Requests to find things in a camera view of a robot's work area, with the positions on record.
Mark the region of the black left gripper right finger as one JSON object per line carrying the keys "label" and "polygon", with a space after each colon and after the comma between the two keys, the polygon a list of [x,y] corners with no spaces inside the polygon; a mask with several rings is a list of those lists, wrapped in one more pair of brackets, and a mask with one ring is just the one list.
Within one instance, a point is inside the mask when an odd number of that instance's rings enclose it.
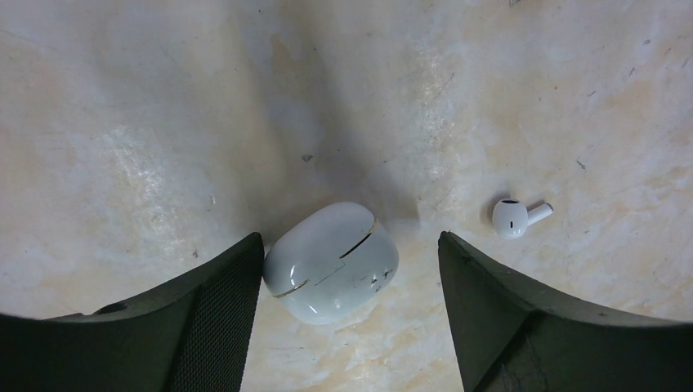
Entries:
{"label": "black left gripper right finger", "polygon": [[689,391],[692,326],[568,295],[444,232],[438,259],[466,391]]}

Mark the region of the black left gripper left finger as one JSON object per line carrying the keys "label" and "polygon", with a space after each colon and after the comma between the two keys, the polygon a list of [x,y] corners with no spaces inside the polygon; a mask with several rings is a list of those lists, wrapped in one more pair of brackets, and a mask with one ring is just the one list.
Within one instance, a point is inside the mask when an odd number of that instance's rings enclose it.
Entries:
{"label": "black left gripper left finger", "polygon": [[93,314],[1,317],[4,391],[237,391],[261,286],[262,236]]}

